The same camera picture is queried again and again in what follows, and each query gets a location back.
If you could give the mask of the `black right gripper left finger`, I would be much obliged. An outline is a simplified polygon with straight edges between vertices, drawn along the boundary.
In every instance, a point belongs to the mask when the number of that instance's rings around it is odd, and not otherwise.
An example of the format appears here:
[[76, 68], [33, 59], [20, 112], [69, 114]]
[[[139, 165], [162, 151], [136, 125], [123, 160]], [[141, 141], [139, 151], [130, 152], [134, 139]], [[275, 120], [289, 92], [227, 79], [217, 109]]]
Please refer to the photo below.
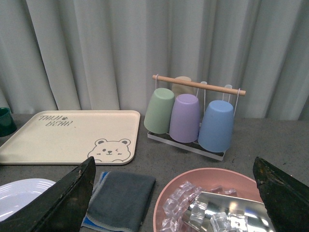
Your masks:
[[57, 181], [31, 203], [0, 223], [2, 232], [78, 232], [96, 175], [93, 157]]

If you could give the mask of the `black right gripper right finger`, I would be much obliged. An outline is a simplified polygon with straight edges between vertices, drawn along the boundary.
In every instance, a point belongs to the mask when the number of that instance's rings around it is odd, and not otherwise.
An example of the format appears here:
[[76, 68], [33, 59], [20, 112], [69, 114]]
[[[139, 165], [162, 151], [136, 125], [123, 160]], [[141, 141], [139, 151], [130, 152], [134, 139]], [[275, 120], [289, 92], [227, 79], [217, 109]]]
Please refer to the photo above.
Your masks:
[[253, 175], [267, 214], [277, 232], [309, 230], [309, 187], [256, 157]]

